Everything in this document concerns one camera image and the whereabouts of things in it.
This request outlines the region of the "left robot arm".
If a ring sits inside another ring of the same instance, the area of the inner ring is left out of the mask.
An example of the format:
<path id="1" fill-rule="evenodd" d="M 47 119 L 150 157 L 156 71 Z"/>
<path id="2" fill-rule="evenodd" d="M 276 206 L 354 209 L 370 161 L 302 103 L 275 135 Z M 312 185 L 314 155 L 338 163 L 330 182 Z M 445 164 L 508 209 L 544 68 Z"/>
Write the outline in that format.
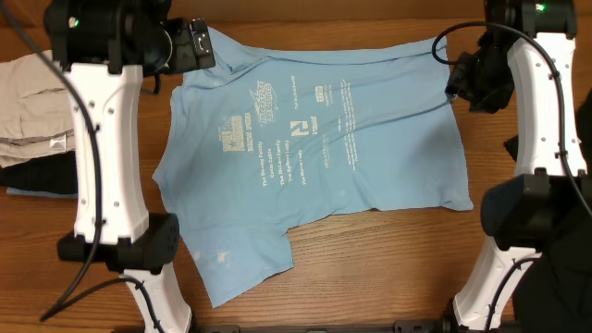
<path id="1" fill-rule="evenodd" d="M 167 1 L 52 2 L 44 13 L 75 135 L 78 208 L 60 259 L 103 263 L 129 287 L 148 332 L 193 332 L 173 261 L 179 221 L 147 210 L 137 115 L 142 82 L 211 68 L 207 24 L 170 18 Z"/>

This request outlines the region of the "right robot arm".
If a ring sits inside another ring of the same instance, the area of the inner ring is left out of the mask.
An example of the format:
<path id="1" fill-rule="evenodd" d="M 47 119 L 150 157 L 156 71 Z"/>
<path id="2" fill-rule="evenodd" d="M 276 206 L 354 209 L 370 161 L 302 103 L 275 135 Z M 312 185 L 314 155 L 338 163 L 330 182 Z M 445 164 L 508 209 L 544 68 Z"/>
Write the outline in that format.
<path id="1" fill-rule="evenodd" d="M 452 62 L 449 96 L 493 114 L 517 103 L 511 179 L 488 190 L 480 208 L 486 240 L 473 271 L 427 332 L 517 331 L 501 321 L 525 272 L 549 251 L 577 210 L 591 208 L 591 178 L 579 145 L 572 64 L 572 0 L 488 0 L 478 48 Z"/>

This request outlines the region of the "light blue printed t-shirt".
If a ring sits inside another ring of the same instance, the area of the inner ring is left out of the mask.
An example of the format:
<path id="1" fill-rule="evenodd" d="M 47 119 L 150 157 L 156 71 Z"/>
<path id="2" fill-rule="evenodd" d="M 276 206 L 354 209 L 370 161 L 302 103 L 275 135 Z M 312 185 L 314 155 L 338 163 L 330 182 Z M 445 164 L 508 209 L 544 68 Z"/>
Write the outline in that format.
<path id="1" fill-rule="evenodd" d="M 291 228 L 472 209 L 445 41 L 278 51 L 210 37 L 215 65 L 172 93 L 154 181 L 213 306 L 289 270 Z"/>

